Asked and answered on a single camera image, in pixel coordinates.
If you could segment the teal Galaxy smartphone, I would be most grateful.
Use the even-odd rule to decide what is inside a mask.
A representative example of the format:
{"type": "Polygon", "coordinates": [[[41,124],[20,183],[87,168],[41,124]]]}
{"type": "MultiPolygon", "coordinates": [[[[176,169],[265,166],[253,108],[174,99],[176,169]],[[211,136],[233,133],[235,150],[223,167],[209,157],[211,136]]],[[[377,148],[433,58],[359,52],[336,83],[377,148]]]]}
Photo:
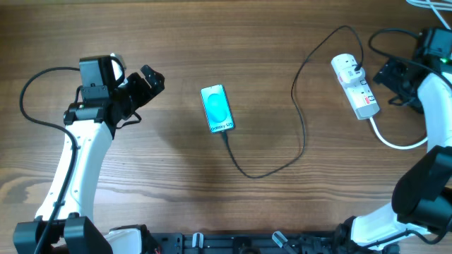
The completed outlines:
{"type": "Polygon", "coordinates": [[[219,133],[235,127],[223,85],[218,84],[201,89],[201,99],[211,133],[219,133]]]}

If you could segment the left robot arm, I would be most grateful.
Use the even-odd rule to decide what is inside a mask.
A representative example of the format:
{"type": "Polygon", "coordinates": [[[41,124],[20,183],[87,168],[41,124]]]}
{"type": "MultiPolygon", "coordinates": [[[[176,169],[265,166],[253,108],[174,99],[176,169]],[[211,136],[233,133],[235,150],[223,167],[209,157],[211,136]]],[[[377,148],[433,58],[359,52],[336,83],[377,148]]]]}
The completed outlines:
{"type": "Polygon", "coordinates": [[[36,124],[62,131],[64,148],[49,192],[31,222],[17,224],[18,253],[160,253],[146,225],[119,226],[102,234],[93,205],[103,160],[117,130],[141,122],[137,109],[165,89],[163,74],[148,65],[125,74],[119,55],[82,58],[82,84],[58,126],[26,114],[36,124]]]}

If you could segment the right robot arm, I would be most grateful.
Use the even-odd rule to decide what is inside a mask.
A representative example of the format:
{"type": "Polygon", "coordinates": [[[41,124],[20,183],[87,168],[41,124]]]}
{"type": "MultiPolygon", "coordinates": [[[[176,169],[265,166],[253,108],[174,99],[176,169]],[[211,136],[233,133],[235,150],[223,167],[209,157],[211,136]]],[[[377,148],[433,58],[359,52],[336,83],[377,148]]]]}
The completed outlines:
{"type": "Polygon", "coordinates": [[[332,253],[397,253],[404,238],[435,245],[451,232],[451,30],[425,28],[411,37],[412,58],[385,53],[373,81],[395,93],[389,104],[424,115],[427,153],[397,182],[389,204],[338,225],[332,253]]]}

